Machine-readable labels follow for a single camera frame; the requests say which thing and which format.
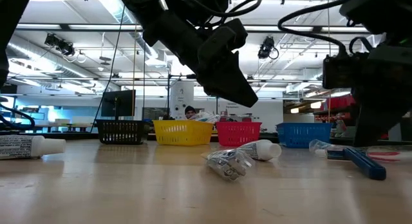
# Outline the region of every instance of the white cylinder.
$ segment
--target white cylinder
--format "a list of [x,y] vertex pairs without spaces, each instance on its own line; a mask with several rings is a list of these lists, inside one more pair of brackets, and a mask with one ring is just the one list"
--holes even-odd
[[279,144],[273,144],[270,140],[258,140],[243,144],[238,149],[246,152],[255,160],[271,160],[282,154],[282,148]]
[[0,136],[0,160],[40,158],[46,154],[63,153],[65,140],[46,139],[43,136]]
[[186,119],[185,108],[193,106],[194,82],[177,82],[170,88],[171,117],[177,120]]

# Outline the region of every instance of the blue basket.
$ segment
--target blue basket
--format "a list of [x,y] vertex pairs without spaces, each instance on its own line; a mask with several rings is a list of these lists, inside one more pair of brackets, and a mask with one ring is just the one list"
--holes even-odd
[[332,124],[282,123],[277,125],[279,143],[285,147],[309,148],[309,142],[329,143]]

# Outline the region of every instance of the yellow basket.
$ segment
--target yellow basket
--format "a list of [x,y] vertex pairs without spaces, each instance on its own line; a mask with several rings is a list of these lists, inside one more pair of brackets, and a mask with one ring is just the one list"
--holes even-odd
[[213,124],[193,120],[153,121],[159,144],[194,146],[211,142]]

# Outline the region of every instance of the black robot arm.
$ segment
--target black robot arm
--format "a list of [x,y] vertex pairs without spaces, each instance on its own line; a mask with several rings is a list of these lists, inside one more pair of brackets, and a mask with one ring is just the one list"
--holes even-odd
[[[239,19],[227,23],[225,20],[257,8],[261,0],[247,9],[229,13],[224,12],[229,0],[163,0],[168,9],[161,0],[122,1],[142,25],[148,45],[163,43],[193,70],[206,94],[247,107],[258,101],[239,69],[239,53],[232,52],[245,44],[247,32]],[[212,16],[220,16],[221,20],[210,24]]]
[[[351,55],[342,42],[331,37],[302,33],[283,27],[283,23],[298,15],[342,5],[340,13],[348,19],[347,27],[362,24],[371,34],[385,34],[374,48],[365,37],[356,37],[350,44]],[[373,145],[380,135],[399,123],[412,107],[412,29],[396,17],[412,15],[412,0],[336,0],[296,11],[278,24],[280,30],[334,43],[336,56],[323,62],[323,87],[351,88],[360,107],[353,145]],[[369,52],[353,51],[356,40]]]

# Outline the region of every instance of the red basket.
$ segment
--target red basket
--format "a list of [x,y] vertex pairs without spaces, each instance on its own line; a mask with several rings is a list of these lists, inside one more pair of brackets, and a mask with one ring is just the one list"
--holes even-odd
[[261,122],[217,122],[219,144],[239,147],[259,140]]

